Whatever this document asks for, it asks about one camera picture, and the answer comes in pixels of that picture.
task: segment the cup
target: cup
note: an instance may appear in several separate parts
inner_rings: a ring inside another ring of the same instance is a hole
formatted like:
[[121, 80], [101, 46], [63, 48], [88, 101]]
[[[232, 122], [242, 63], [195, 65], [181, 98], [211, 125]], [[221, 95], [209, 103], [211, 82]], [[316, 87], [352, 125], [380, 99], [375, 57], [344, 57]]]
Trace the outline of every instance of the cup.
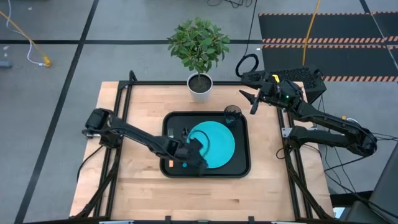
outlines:
[[224, 109], [224, 117], [227, 127], [233, 127], [241, 119], [242, 111], [238, 106], [229, 105]]

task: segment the blue plate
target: blue plate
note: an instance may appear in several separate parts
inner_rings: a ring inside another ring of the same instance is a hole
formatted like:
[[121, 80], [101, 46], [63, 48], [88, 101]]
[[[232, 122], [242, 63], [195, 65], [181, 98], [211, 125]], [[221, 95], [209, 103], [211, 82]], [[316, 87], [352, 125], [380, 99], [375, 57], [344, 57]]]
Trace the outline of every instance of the blue plate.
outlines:
[[226, 126], [219, 122], [206, 121], [196, 125], [188, 135], [188, 143], [191, 138], [196, 138], [203, 144], [200, 154], [207, 161], [208, 169], [225, 165], [234, 154], [234, 136]]

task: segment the orange striped tape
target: orange striped tape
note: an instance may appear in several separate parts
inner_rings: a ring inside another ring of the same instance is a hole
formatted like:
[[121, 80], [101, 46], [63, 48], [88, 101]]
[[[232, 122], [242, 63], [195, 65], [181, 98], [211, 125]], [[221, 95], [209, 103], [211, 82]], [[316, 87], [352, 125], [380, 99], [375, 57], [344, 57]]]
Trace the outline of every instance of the orange striped tape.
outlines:
[[[304, 48], [304, 45], [302, 44], [265, 44], [262, 46], [263, 49], [266, 48]], [[386, 48], [385, 45], [338, 45], [338, 44], [333, 44], [333, 45], [307, 45], [307, 48], [310, 49], [348, 49], [348, 48], [357, 48], [357, 49], [381, 49], [381, 48]]]
[[389, 36], [389, 37], [385, 37], [384, 41], [388, 41], [388, 42], [397, 42], [398, 41], [398, 36]]
[[398, 82], [398, 77], [378, 76], [378, 77], [349, 77], [349, 76], [326, 76], [325, 82]]
[[380, 11], [380, 12], [372, 12], [372, 14], [382, 14], [382, 13], [397, 13], [397, 11]]
[[[259, 13], [259, 16], [311, 16], [312, 13]], [[317, 16], [334, 15], [370, 15], [368, 12], [346, 12], [346, 13], [317, 13]]]
[[[308, 38], [308, 44], [378, 44], [385, 41], [397, 41], [398, 36], [371, 37], [371, 38]], [[266, 38], [262, 40], [267, 44], [304, 44], [305, 38]]]

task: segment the concrete floor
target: concrete floor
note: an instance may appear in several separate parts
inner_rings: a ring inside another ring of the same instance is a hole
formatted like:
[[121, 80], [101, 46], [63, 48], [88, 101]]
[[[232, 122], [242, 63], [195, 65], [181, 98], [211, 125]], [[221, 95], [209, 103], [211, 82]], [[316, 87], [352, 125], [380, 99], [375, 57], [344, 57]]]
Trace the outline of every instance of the concrete floor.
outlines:
[[[79, 40], [93, 0], [13, 0], [12, 18], [36, 40]], [[366, 0], [371, 11], [398, 11], [395, 0]], [[312, 12], [316, 0], [259, 0], [257, 12]], [[210, 7], [202, 0], [99, 0], [88, 40], [164, 40], [179, 22], [200, 16], [218, 24], [231, 39], [246, 39], [252, 7], [233, 9], [223, 2]], [[7, 14], [6, 0], [0, 10]], [[363, 12], [359, 0], [323, 0], [319, 12]], [[0, 18], [0, 42], [24, 39], [5, 28]], [[255, 19], [252, 39], [261, 39]], [[53, 67], [38, 67], [26, 60], [28, 45], [0, 44], [0, 60], [13, 64], [0, 70], [0, 217], [14, 223], [32, 175], [44, 137], [49, 128], [76, 45], [41, 45], [52, 59]], [[234, 74], [245, 45], [230, 45], [230, 53], [218, 68], [209, 73], [214, 80], [238, 80]], [[252, 44], [248, 52], [260, 45]], [[36, 51], [31, 56], [40, 60]], [[242, 70], [251, 68], [250, 62]], [[190, 74], [176, 58], [170, 58], [166, 45], [85, 45], [80, 55], [65, 104], [54, 132], [43, 169], [37, 181], [25, 222], [67, 218], [76, 187], [76, 172], [86, 145], [80, 131], [95, 107], [103, 81], [125, 80], [133, 69], [139, 80], [186, 80]], [[397, 83], [326, 84], [326, 112], [357, 119], [378, 133], [398, 136]], [[381, 142], [375, 155], [346, 166], [357, 191], [372, 190], [395, 144]], [[338, 151], [343, 162], [356, 158]], [[331, 166], [340, 162], [334, 149], [328, 150]], [[343, 185], [348, 179], [336, 170]], [[332, 191], [343, 190], [328, 181]]]

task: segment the wooden tabletop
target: wooden tabletop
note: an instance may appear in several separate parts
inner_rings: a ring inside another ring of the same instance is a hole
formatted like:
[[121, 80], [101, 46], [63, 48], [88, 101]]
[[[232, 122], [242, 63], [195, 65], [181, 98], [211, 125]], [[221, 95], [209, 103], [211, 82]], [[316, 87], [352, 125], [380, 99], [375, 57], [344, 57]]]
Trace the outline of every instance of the wooden tabletop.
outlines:
[[[102, 83], [98, 108], [113, 109], [117, 86], [117, 82]], [[256, 92], [245, 86], [214, 86], [210, 101], [198, 104], [192, 101], [185, 85], [132, 88], [127, 122], [153, 135], [162, 134], [163, 118], [172, 111], [222, 111], [228, 105], [240, 107], [248, 121], [251, 171], [241, 179], [171, 179], [161, 173], [159, 158], [148, 148], [124, 138], [112, 219], [164, 220], [171, 215], [173, 220], [245, 221], [248, 216], [257, 221], [294, 220], [286, 164], [275, 156], [282, 147], [277, 110], [261, 104], [256, 115], [250, 115], [251, 106], [238, 90]], [[85, 158], [98, 148], [98, 141], [98, 138], [88, 141]], [[333, 215], [318, 152], [303, 146], [301, 155], [309, 191]], [[97, 190], [103, 159], [104, 150], [81, 170], [70, 215], [80, 212]], [[300, 213], [305, 217], [299, 190], [298, 194]], [[105, 193], [101, 214], [107, 197]]]

